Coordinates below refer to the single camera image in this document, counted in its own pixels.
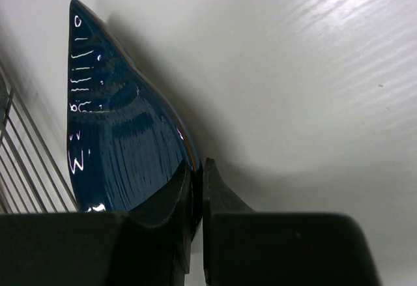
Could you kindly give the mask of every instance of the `dark blue glossy object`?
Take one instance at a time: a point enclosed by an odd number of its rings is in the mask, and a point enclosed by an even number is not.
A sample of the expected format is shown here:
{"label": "dark blue glossy object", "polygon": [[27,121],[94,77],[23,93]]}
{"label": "dark blue glossy object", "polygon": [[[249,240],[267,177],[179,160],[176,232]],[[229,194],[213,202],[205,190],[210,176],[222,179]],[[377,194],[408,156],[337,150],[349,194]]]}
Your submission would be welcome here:
{"label": "dark blue glossy object", "polygon": [[70,4],[67,150],[85,212],[130,211],[183,160],[192,171],[201,167],[173,108],[78,0]]}

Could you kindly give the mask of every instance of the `metal rod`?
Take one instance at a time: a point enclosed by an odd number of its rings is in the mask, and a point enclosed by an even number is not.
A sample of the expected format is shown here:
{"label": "metal rod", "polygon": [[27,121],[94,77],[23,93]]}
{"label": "metal rod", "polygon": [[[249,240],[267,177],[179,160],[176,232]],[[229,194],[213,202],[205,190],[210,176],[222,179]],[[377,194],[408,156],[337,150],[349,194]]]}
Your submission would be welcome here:
{"label": "metal rod", "polygon": [[21,122],[21,124],[23,125],[23,128],[25,129],[25,132],[26,132],[26,134],[27,134],[27,137],[28,137],[28,138],[29,138],[29,140],[31,141],[31,144],[32,144],[32,146],[33,146],[33,148],[34,148],[34,150],[35,150],[35,152],[36,152],[36,155],[37,155],[37,156],[38,156],[38,158],[39,158],[40,163],[42,164],[42,167],[43,167],[43,168],[44,168],[44,170],[45,170],[46,175],[48,176],[48,178],[49,178],[49,180],[50,180],[50,182],[51,182],[51,185],[52,185],[52,187],[53,187],[53,190],[55,190],[55,192],[57,193],[57,196],[58,196],[58,198],[59,198],[59,200],[60,200],[60,202],[61,202],[62,206],[64,207],[65,211],[67,211],[67,212],[68,212],[68,211],[69,211],[69,209],[68,209],[68,207],[67,207],[67,205],[66,205],[66,203],[65,203],[65,201],[64,201],[64,199],[63,199],[63,197],[61,196],[61,193],[59,192],[59,190],[58,190],[57,186],[55,185],[55,181],[53,180],[53,178],[52,178],[52,176],[51,176],[51,173],[49,172],[48,168],[46,167],[45,161],[44,161],[44,159],[42,158],[42,156],[40,155],[39,150],[38,150],[38,149],[37,149],[37,147],[36,147],[35,141],[33,140],[33,137],[32,137],[32,135],[31,135],[30,131],[28,130],[28,128],[27,128],[27,126],[26,126],[25,122],[23,121],[22,116],[19,114],[19,111],[18,111],[18,109],[16,108],[16,105],[15,105],[14,103],[12,103],[12,105],[13,105],[13,108],[14,108],[14,110],[15,110],[15,112],[16,112],[16,114],[17,114],[17,116],[18,116],[18,118],[19,118],[19,120],[20,120],[20,122]]}
{"label": "metal rod", "polygon": [[[5,162],[3,161],[2,157],[0,157],[0,162],[3,164],[3,167],[5,168],[6,173],[7,173],[8,177],[9,177],[9,179],[10,179],[10,181],[11,181],[12,185],[13,185],[14,189],[16,190],[16,193],[18,194],[18,196],[19,196],[20,200],[22,201],[22,203],[23,203],[24,207],[26,208],[26,212],[29,212],[29,210],[27,209],[27,206],[26,206],[26,204],[25,204],[25,201],[23,201],[22,195],[21,195],[21,194],[20,194],[20,192],[18,191],[18,188],[16,187],[16,184],[14,183],[14,181],[13,181],[13,179],[12,179],[12,176],[10,175],[10,172],[8,171],[7,166],[6,166]],[[9,194],[10,198],[12,199],[13,204],[14,204],[14,206],[16,207],[16,210],[17,210],[18,212],[20,212],[20,209],[18,208],[18,205],[17,205],[17,203],[15,202],[15,200],[14,200],[14,198],[13,198],[13,196],[12,196],[12,193],[11,193],[10,189],[8,188],[8,185],[7,185],[7,183],[6,183],[6,180],[3,178],[3,176],[2,176],[2,175],[1,175],[1,178],[2,178],[2,179],[3,179],[3,181],[5,182],[6,190],[7,190],[8,194]]]}
{"label": "metal rod", "polygon": [[[13,95],[14,95],[14,91],[13,91],[13,89],[11,89],[9,94],[8,94],[7,107],[6,107],[6,111],[5,111],[5,117],[3,119],[3,125],[5,126],[5,128],[6,128],[6,125],[7,125],[7,120],[8,120],[8,115],[10,113],[10,109],[12,108]],[[0,134],[0,147],[1,147],[2,144],[3,144],[3,132],[1,132],[1,134]]]}
{"label": "metal rod", "polygon": [[44,191],[44,193],[45,193],[46,197],[48,198],[48,201],[50,202],[50,205],[52,206],[53,211],[54,211],[54,212],[57,212],[57,211],[58,211],[58,210],[57,210],[57,207],[55,206],[55,203],[53,202],[53,200],[52,200],[51,196],[49,195],[49,192],[46,190],[46,187],[45,187],[44,181],[40,178],[39,173],[38,173],[38,171],[36,170],[36,167],[35,167],[35,165],[34,165],[34,163],[33,163],[32,159],[31,159],[31,157],[29,156],[29,153],[27,152],[27,149],[26,149],[26,147],[25,147],[25,144],[23,144],[23,141],[22,141],[22,139],[20,138],[19,133],[18,133],[18,131],[17,131],[16,127],[15,127],[15,126],[14,126],[14,124],[13,124],[13,121],[12,121],[11,119],[9,119],[8,123],[9,123],[9,125],[12,127],[12,129],[13,129],[14,133],[16,134],[16,137],[18,138],[19,144],[22,146],[23,152],[25,153],[26,158],[28,159],[29,163],[31,164],[32,170],[33,170],[33,172],[35,172],[36,178],[38,179],[39,184],[40,184],[40,186],[42,187],[42,190]]}
{"label": "metal rod", "polygon": [[53,159],[53,157],[52,157],[52,155],[51,155],[50,150],[49,150],[49,149],[48,149],[48,147],[46,146],[44,139],[43,139],[43,138],[42,138],[42,136],[40,135],[40,132],[39,132],[38,128],[36,127],[36,124],[35,124],[35,122],[33,121],[33,119],[32,119],[32,117],[31,117],[31,115],[29,114],[29,112],[28,112],[28,110],[27,110],[27,108],[26,108],[25,104],[23,103],[22,98],[20,97],[20,95],[19,95],[18,93],[15,93],[15,95],[16,95],[16,98],[18,99],[18,102],[19,102],[20,106],[21,106],[21,107],[22,107],[22,109],[23,109],[23,112],[25,113],[25,116],[27,117],[27,120],[28,120],[28,121],[29,121],[29,123],[31,124],[33,131],[35,132],[35,134],[36,134],[36,136],[37,136],[37,138],[38,138],[38,140],[39,140],[40,144],[42,145],[42,148],[45,150],[46,156],[50,159],[50,162],[51,162],[51,164],[52,164],[52,166],[53,166],[53,168],[54,168],[54,170],[55,170],[55,172],[56,172],[56,174],[57,174],[57,176],[58,176],[59,180],[60,180],[60,181],[61,181],[61,183],[63,184],[64,189],[65,189],[65,191],[66,191],[67,195],[69,196],[69,198],[70,198],[71,202],[73,203],[73,205],[74,205],[75,207],[77,207],[76,200],[75,200],[74,196],[72,195],[72,192],[71,192],[70,188],[68,187],[68,184],[66,183],[66,181],[65,181],[65,179],[64,179],[64,177],[63,177],[63,175],[62,175],[61,171],[60,171],[60,170],[59,170],[59,168],[58,168],[58,165],[56,164],[55,160]]}
{"label": "metal rod", "polygon": [[[6,181],[3,179],[3,176],[1,176],[1,179],[3,180],[3,183],[6,184]],[[3,212],[13,213],[13,210],[10,207],[9,203],[7,202],[6,196],[3,193],[3,187],[2,186],[0,186],[0,205],[1,205],[1,208],[3,209]]]}
{"label": "metal rod", "polygon": [[10,138],[9,134],[6,132],[6,129],[3,126],[3,124],[0,124],[0,130],[4,131],[4,135],[5,135],[7,145],[9,146],[10,150],[12,151],[12,154],[13,154],[14,158],[16,159],[18,165],[20,166],[20,169],[23,173],[23,176],[25,177],[29,187],[31,188],[31,190],[33,192],[33,195],[34,195],[36,201],[38,202],[41,211],[46,212],[45,204],[43,203],[42,198],[40,198],[39,192],[36,189],[35,185],[33,184],[32,178],[31,178],[29,172],[27,171],[26,167],[24,166],[24,164],[22,162],[22,159],[19,156],[19,152],[17,151],[17,149],[13,145],[12,139]]}
{"label": "metal rod", "polygon": [[[5,180],[5,178],[3,177],[3,174],[1,174],[1,172],[0,172],[0,177],[1,177],[1,179],[3,180],[3,182],[5,183],[5,189],[6,189],[7,193],[8,193],[8,195],[9,195],[9,197],[12,199],[12,202],[13,202],[14,208],[15,208],[18,212],[20,212],[20,211],[19,211],[19,208],[18,208],[18,206],[17,206],[17,204],[16,204],[16,202],[15,202],[15,200],[14,200],[13,196],[12,196],[12,193],[10,192],[10,190],[9,190],[9,188],[8,188],[8,186],[7,186],[6,180]],[[8,201],[6,201],[6,203],[7,203],[8,207],[10,208],[10,211],[11,211],[11,212],[13,212],[12,207],[10,206],[10,203],[9,203]]]}
{"label": "metal rod", "polygon": [[6,146],[5,146],[5,145],[3,145],[3,149],[5,150],[6,156],[8,157],[8,159],[9,159],[10,163],[12,164],[12,167],[13,167],[14,171],[16,172],[16,175],[17,175],[17,176],[18,176],[18,178],[19,178],[20,184],[22,184],[22,187],[23,187],[23,189],[25,190],[26,196],[29,198],[29,201],[31,202],[33,209],[34,209],[35,211],[37,211],[38,209],[36,208],[36,205],[35,205],[35,203],[33,202],[33,199],[32,199],[32,197],[30,196],[29,191],[27,190],[27,187],[26,187],[26,185],[25,185],[25,183],[24,183],[24,181],[23,181],[23,179],[22,179],[22,176],[20,175],[20,173],[19,173],[19,171],[18,171],[18,168],[16,167],[16,164],[14,164],[13,159],[12,159],[12,157],[11,157],[10,153],[7,151],[7,149],[6,149]]}

